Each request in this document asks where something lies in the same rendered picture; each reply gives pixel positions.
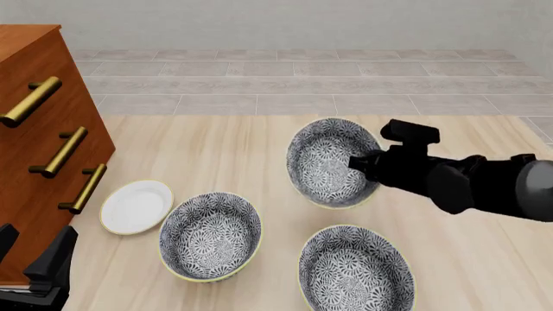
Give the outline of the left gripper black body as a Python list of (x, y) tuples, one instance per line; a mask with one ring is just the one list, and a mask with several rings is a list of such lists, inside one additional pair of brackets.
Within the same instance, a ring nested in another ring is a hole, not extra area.
[(62, 311), (70, 286), (0, 286), (0, 311)]

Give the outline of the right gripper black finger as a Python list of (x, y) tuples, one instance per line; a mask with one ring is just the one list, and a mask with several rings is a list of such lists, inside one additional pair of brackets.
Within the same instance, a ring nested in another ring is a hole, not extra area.
[(348, 167), (362, 173), (367, 180), (376, 180), (375, 175), (378, 153), (371, 153), (364, 156), (350, 156)]

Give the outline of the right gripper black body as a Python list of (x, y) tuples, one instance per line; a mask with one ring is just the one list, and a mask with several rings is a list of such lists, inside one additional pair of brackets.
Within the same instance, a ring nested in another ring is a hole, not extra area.
[(392, 146), (371, 155), (371, 181), (428, 196), (427, 176), (432, 168), (443, 162), (445, 159), (442, 157), (419, 154), (403, 146)]

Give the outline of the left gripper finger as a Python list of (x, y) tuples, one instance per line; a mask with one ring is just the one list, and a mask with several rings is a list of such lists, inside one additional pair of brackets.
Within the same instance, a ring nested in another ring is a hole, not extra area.
[(11, 224), (0, 227), (0, 263), (9, 253), (19, 237), (19, 231)]
[(70, 267), (78, 233), (62, 228), (48, 248), (24, 270), (31, 287), (70, 287)]

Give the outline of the black patterned bowl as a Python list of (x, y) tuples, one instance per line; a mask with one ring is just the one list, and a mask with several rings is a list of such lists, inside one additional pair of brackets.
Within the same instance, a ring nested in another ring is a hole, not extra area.
[(228, 192), (199, 194), (173, 209), (159, 231), (159, 256), (188, 282), (222, 282), (255, 256), (264, 233), (247, 199)]
[(311, 311), (414, 311), (416, 284), (402, 254), (381, 235), (332, 225), (303, 246), (298, 282)]
[(379, 184), (348, 167), (350, 157), (381, 149), (363, 126), (343, 118), (323, 118), (297, 131), (286, 154), (294, 188), (309, 201), (328, 209), (348, 209), (367, 201)]

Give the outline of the black plate on stalk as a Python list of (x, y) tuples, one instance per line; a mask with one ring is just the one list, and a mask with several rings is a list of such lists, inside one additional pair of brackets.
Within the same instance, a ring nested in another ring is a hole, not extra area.
[(431, 126), (391, 119), (381, 130), (384, 139), (399, 142), (404, 147), (428, 150), (430, 144), (440, 142), (440, 131)]

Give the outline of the white plate with yellow rim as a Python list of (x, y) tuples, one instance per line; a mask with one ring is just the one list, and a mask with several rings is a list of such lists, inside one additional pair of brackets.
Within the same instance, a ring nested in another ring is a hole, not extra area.
[(128, 183), (110, 194), (100, 207), (101, 225), (116, 235), (146, 232), (162, 222), (174, 204), (171, 188), (162, 181)]

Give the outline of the wooden cabinet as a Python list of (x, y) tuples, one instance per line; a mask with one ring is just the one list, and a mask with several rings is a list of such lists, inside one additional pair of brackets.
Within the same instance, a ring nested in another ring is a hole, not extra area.
[[(19, 237), (0, 263), (0, 284), (21, 285), (24, 270), (77, 214), (58, 209), (85, 185), (84, 168), (107, 166), (115, 146), (64, 42), (59, 25), (0, 25), (0, 114), (27, 97), (30, 82), (49, 77), (62, 86), (20, 126), (0, 124), (0, 225)], [(29, 173), (46, 165), (66, 141), (61, 132), (88, 134), (52, 179)]]

